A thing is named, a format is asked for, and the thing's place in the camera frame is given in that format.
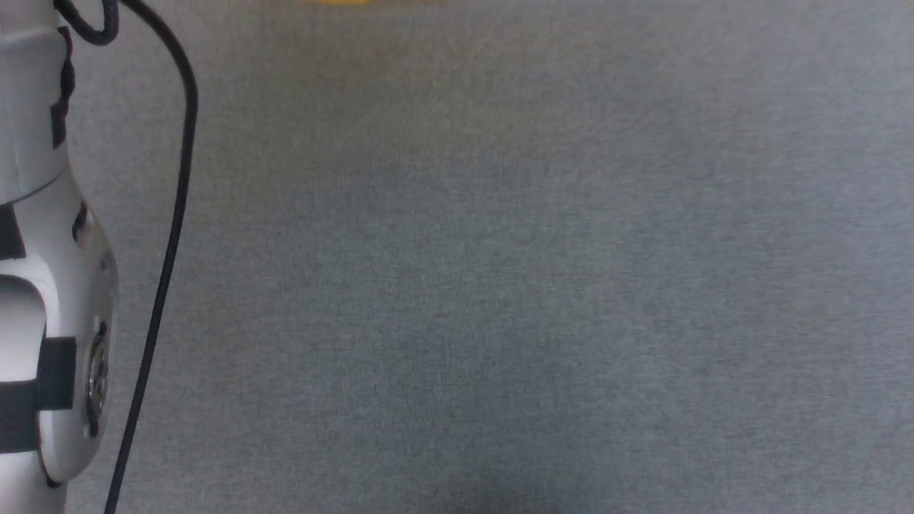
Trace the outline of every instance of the gray carpet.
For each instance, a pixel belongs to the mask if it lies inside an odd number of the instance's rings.
[[[122,512],[914,510],[914,5],[383,3],[154,2],[202,112]],[[178,154],[123,32],[69,125],[123,277],[80,513]]]

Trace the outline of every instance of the black band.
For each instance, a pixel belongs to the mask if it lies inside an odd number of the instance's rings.
[[[0,454],[38,449],[35,381],[0,383]]]
[[[26,245],[19,233],[19,223],[13,204],[0,206],[0,261],[6,259],[25,259]]]
[[[38,354],[37,409],[66,411],[73,408],[76,388],[76,338],[48,337]]]

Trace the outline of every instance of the black cable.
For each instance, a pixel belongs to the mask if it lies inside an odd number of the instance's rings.
[[[95,27],[89,25],[70,0],[54,0],[54,7],[73,27],[74,32],[93,45],[101,47],[117,38],[119,25],[117,0],[101,0],[101,12],[104,16],[104,25],[101,26],[101,30],[96,30]]]
[[[172,218],[171,233],[168,236],[168,247],[165,250],[165,260],[162,264],[162,274],[159,278],[158,291],[155,293],[153,315],[149,321],[149,331],[146,333],[146,345],[143,349],[143,360],[140,363],[139,376],[133,390],[133,401],[130,413],[127,415],[127,424],[123,430],[121,449],[117,455],[117,464],[114,466],[111,488],[108,491],[108,501],[105,503],[105,514],[114,514],[117,509],[118,498],[121,495],[124,472],[127,469],[127,459],[130,457],[130,448],[133,445],[133,435],[136,433],[136,424],[140,419],[140,410],[143,407],[143,396],[146,392],[146,383],[149,381],[149,372],[153,366],[155,342],[159,335],[159,326],[162,323],[162,313],[165,310],[165,297],[168,295],[168,285],[171,282],[172,271],[175,269],[175,256],[177,255],[178,241],[181,238],[181,228],[184,225],[184,213],[187,205],[187,191],[190,187],[190,165],[194,152],[194,133],[197,128],[197,80],[194,70],[177,37],[162,20],[142,0],[121,0],[122,3],[133,11],[148,25],[155,34],[162,39],[171,53],[172,59],[181,74],[186,96],[186,109],[184,118],[184,134],[181,140],[181,165],[178,170],[177,194],[175,196],[175,212]]]

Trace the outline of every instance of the black stripe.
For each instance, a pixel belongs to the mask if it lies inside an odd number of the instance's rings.
[[[0,261],[6,259],[25,259],[26,245],[19,233],[19,223],[13,204],[0,206]]]
[[[38,354],[37,409],[66,411],[73,408],[76,387],[76,338],[48,337]]]
[[[0,454],[38,449],[36,403],[33,380],[0,383]]]

